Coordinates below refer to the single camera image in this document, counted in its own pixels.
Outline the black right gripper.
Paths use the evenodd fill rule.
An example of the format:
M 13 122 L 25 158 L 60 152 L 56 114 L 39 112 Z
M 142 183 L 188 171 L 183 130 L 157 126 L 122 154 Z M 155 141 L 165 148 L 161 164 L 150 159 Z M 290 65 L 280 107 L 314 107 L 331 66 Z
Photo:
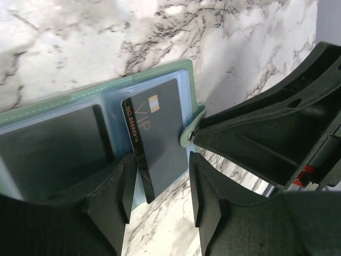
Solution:
M 273 186 L 340 182 L 340 47 L 319 42 L 285 79 L 203 119 L 194 143 Z

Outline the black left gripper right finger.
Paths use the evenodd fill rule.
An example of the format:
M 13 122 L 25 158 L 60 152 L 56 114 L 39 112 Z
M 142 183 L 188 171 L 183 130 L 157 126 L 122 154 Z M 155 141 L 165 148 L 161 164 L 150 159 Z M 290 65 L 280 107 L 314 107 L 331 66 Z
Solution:
M 340 255 L 340 192 L 264 197 L 191 153 L 190 187 L 203 255 Z

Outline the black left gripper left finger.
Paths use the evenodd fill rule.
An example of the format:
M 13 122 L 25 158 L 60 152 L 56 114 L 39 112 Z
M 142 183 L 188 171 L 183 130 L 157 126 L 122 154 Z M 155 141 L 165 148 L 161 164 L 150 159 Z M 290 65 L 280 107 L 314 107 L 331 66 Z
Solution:
M 1 255 L 120 255 L 136 173 L 128 153 L 48 199 L 1 196 Z

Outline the green leather card holder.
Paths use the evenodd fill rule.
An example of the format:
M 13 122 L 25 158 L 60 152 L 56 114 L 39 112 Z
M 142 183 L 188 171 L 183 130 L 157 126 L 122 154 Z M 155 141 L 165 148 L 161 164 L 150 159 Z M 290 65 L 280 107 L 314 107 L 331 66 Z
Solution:
M 175 61 L 124 78 L 94 84 L 77 92 L 71 92 L 63 96 L 8 110 L 1 113 L 1 128 L 11 124 L 18 124 L 21 121 L 27 121 L 30 118 L 36 119 L 39 116 L 59 113 L 63 110 L 99 105 L 103 112 L 111 149 L 114 154 L 113 162 L 123 157 L 126 153 L 132 153 L 135 156 L 121 102 L 126 98 L 173 78 L 178 81 L 184 124 L 179 143 L 187 150 L 189 169 L 189 155 L 194 150 L 189 134 L 193 130 L 194 119 L 200 109 L 200 106 L 197 104 L 194 86 L 193 63 L 189 59 Z M 137 166 L 133 205 L 137 206 L 143 202 L 147 202 L 147 200 Z

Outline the black VIP card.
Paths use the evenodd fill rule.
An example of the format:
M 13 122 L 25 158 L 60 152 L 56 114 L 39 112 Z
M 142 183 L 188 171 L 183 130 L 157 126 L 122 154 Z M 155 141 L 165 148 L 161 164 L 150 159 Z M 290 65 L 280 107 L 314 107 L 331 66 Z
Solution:
M 188 169 L 178 81 L 173 78 L 121 102 L 145 197 L 151 203 Z

